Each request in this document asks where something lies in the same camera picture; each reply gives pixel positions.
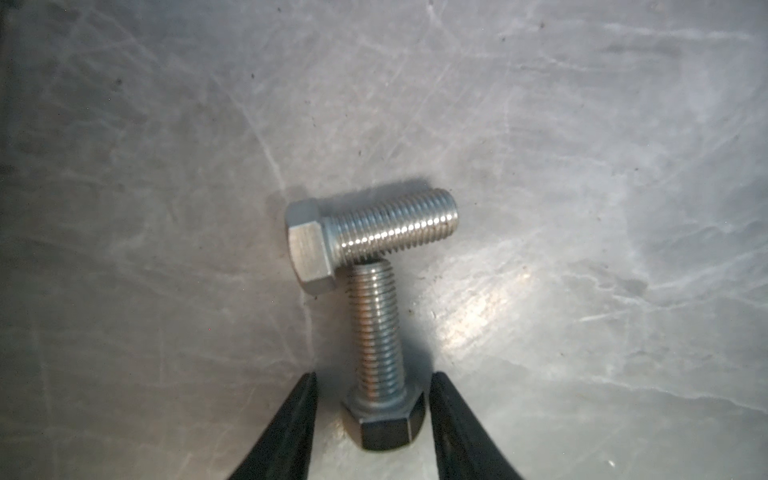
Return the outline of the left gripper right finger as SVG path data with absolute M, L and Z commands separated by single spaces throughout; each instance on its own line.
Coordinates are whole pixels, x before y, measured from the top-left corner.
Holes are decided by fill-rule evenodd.
M 522 480 L 444 372 L 432 374 L 429 403 L 441 480 Z

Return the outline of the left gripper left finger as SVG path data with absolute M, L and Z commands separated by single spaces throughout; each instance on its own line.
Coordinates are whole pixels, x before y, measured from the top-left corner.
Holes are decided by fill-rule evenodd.
M 301 376 L 259 440 L 230 475 L 231 480 L 307 478 L 311 461 L 318 382 Z

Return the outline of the silver bolt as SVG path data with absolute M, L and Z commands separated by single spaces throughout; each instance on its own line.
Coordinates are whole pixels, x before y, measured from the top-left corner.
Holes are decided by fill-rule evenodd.
M 333 290 L 342 267 L 446 239 L 458 226 L 456 201 L 440 188 L 336 215 L 323 215 L 315 199 L 293 202 L 285 211 L 291 264 L 311 295 Z
M 426 400 L 406 371 L 391 263 L 375 259 L 352 266 L 348 296 L 358 367 L 356 384 L 342 401 L 344 427 L 363 450 L 402 448 L 420 433 Z

